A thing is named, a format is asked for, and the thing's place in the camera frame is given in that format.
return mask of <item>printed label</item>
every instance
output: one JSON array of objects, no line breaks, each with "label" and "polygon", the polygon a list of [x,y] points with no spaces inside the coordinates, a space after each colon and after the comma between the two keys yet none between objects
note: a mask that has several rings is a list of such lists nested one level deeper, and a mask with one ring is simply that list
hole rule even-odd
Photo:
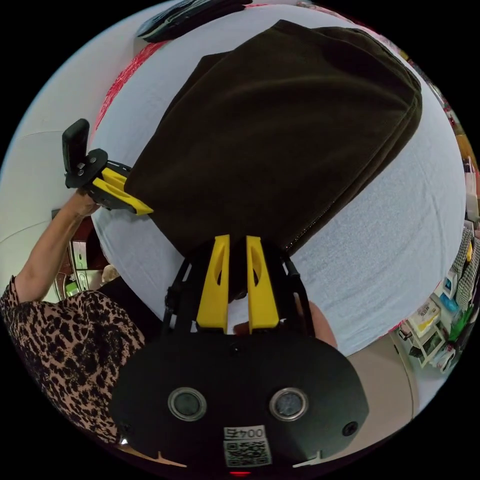
[{"label": "printed label", "polygon": [[265,426],[226,427],[223,451],[227,467],[262,467],[272,464]]}]

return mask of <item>cabinet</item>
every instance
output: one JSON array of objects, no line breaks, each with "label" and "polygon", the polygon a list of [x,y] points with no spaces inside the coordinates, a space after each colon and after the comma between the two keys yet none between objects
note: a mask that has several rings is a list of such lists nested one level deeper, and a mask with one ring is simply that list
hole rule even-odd
[{"label": "cabinet", "polygon": [[71,239],[56,276],[53,286],[58,299],[64,300],[69,289],[73,293],[96,290],[107,265],[92,219],[86,217]]}]

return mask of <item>fisheye view circle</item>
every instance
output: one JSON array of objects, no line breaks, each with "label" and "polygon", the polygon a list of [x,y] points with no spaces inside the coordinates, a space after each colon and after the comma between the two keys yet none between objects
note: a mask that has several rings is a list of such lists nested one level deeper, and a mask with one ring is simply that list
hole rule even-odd
[{"label": "fisheye view circle", "polygon": [[0,171],[0,316],[73,429],[159,478],[313,479],[429,405],[480,177],[409,53],[319,2],[172,0],[55,72]]}]

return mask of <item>black border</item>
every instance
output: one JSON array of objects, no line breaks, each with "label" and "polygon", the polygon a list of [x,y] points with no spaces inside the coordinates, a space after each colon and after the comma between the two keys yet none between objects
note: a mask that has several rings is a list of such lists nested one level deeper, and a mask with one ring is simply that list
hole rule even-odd
[{"label": "black border", "polygon": [[[26,6],[19,2],[9,4],[8,9],[4,7],[3,152],[29,104],[68,57],[105,28],[154,4],[84,1],[56,6],[37,2]],[[371,1],[321,4],[369,25],[407,52],[439,87],[474,150],[480,151],[476,149],[474,124],[479,102],[475,74],[478,53],[474,46],[478,43],[478,25],[473,7],[462,2],[441,6],[410,0],[395,4]],[[36,168],[41,167],[39,159]],[[14,211],[15,198],[8,201]],[[100,475],[119,479],[155,478],[105,455],[64,420],[31,382],[5,328],[0,331],[4,470],[22,477],[45,474],[52,480]],[[374,453],[325,478],[397,475],[446,478],[461,475],[469,467],[475,471],[478,339],[478,329],[474,329],[469,347],[446,385],[413,422]]]}]

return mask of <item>gingham cloth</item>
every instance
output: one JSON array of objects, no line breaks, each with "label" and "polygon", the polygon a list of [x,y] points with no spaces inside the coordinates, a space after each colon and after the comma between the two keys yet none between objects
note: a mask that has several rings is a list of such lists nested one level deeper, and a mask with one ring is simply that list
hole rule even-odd
[{"label": "gingham cloth", "polygon": [[474,234],[470,228],[463,227],[460,248],[458,249],[455,261],[450,269],[452,272],[455,272],[459,278],[462,275],[465,262],[467,261],[467,252],[469,250],[469,244],[472,241],[473,235]]},{"label": "gingham cloth", "polygon": [[477,278],[477,271],[480,264],[480,240],[473,239],[473,254],[471,262],[465,269],[465,272],[458,281],[456,288],[456,302],[458,306],[465,312],[469,308],[470,300],[472,299],[475,280]]}]

